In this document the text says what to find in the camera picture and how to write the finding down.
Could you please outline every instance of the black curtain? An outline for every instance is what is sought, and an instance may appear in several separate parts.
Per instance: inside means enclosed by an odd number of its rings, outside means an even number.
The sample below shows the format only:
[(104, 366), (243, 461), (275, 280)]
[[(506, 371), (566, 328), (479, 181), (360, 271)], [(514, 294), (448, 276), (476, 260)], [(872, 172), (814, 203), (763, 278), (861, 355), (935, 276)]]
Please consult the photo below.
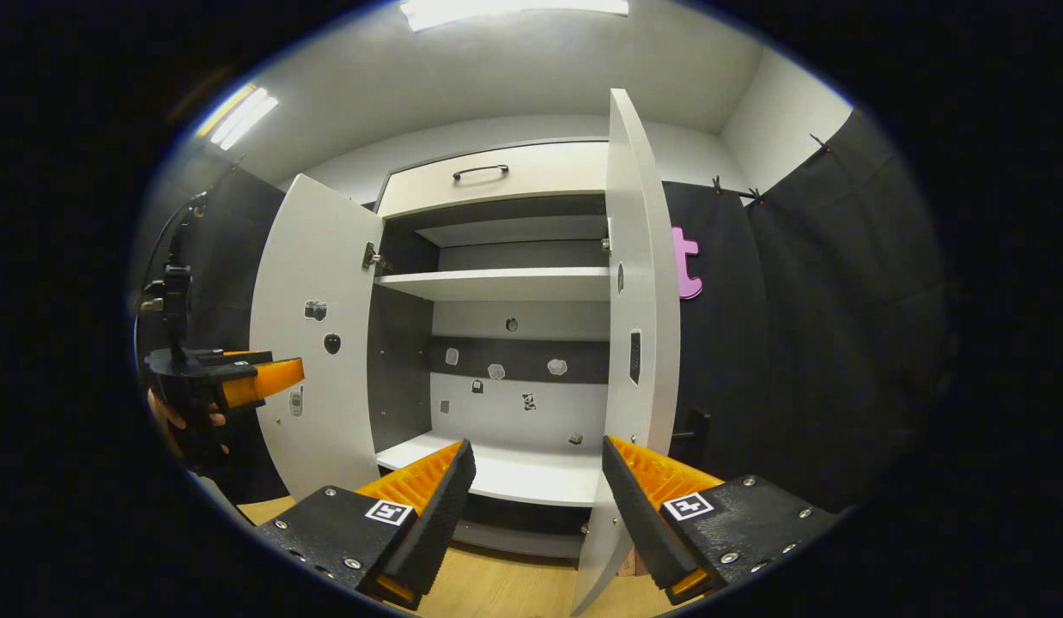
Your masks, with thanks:
[[(704, 468), (822, 508), (864, 500), (946, 386), (955, 277), (909, 169), (859, 111), (746, 207), (667, 186), (699, 241), (681, 302), (679, 411), (712, 414)], [(670, 196), (692, 194), (691, 204)]]
[[(182, 261), (191, 267), (186, 341), (186, 347), (191, 349), (249, 349), (249, 314), (253, 285), (257, 281), (257, 266), (272, 221), (284, 200), (284, 191), (271, 184), (240, 167), (221, 164), (222, 161), (199, 162), (204, 169), (221, 168), (221, 176), (208, 195), (206, 214), (190, 220), (181, 249)], [(180, 181), (169, 183), (168, 179), (163, 186), (170, 187), (172, 184), (183, 186)], [(169, 193), (158, 191), (157, 201), (162, 201), (157, 207), (158, 215), (167, 218), (166, 212), (171, 214), (193, 193), (179, 195), (175, 188)], [(175, 227), (174, 221), (154, 254), (150, 279), (162, 277), (169, 239)], [(142, 247), (134, 253), (150, 256), (151, 249)], [(138, 340), (140, 356), (147, 355), (151, 349), (168, 347), (162, 324), (153, 314), (140, 319)], [(150, 383), (141, 363), (140, 369), (142, 384), (148, 387)], [(229, 415), (225, 425), (215, 428), (215, 432), (219, 442), (230, 449), (230, 464), (220, 473), (213, 474), (213, 480), (230, 501), (248, 504), (288, 495), (269, 455), (256, 415), (252, 412)]]

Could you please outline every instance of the black door handle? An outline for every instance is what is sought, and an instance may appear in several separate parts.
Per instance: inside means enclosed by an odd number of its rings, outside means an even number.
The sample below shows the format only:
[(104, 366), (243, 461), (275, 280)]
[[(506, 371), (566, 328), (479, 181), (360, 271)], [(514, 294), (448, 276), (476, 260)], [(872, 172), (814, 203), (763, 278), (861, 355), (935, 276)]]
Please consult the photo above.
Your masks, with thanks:
[(487, 165), (484, 167), (472, 167), (470, 169), (460, 169), (452, 174), (453, 179), (459, 180), (462, 178), (463, 173), (469, 171), (479, 171), (480, 169), (500, 169), (502, 173), (508, 173), (508, 165), (497, 164), (497, 165)]

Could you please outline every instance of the cabinet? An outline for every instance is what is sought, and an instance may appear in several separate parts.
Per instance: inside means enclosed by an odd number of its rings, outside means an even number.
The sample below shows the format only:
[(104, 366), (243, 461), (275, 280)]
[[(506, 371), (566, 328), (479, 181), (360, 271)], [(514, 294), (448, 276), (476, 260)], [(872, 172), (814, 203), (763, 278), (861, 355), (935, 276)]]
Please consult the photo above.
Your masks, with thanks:
[[(322, 320), (304, 317), (308, 301), (326, 306)], [(631, 547), (600, 472), (602, 437), (668, 452), (679, 374), (669, 214), (626, 93), (610, 91), (607, 140), (403, 168), (375, 212), (297, 177), (261, 254), (250, 331), (252, 347), (306, 367), (297, 392), (257, 412), (293, 496), (364, 485), (378, 466), (470, 438), (484, 513), (566, 523), (465, 517), (457, 537), (578, 553), (581, 613)]]

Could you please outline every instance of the pink letter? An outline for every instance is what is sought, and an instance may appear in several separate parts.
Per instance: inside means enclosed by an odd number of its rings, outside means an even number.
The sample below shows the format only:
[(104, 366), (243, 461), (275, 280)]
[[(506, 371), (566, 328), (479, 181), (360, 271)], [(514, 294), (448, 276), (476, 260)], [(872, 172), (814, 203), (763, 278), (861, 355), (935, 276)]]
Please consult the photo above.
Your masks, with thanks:
[(699, 245), (696, 241), (687, 241), (685, 230), (680, 228), (672, 229), (672, 240), (677, 249), (677, 288), (680, 289), (680, 298), (695, 298), (704, 289), (704, 282), (699, 281), (699, 278), (688, 277), (688, 258), (685, 254), (698, 255)]

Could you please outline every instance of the curtain clip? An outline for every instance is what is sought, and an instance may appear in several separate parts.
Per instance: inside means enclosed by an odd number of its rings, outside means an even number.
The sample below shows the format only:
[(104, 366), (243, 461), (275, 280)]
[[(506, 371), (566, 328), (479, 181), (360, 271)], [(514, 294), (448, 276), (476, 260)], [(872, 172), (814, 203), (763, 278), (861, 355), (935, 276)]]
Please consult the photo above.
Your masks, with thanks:
[[(813, 133), (807, 133), (807, 135), (809, 135), (810, 137), (814, 137)], [(826, 145), (825, 141), (823, 140), (819, 140), (817, 137), (814, 137), (814, 141), (817, 141), (817, 145), (822, 146), (822, 148), (825, 149), (825, 152), (831, 153), (833, 151), (833, 149), (829, 148), (829, 145)]]

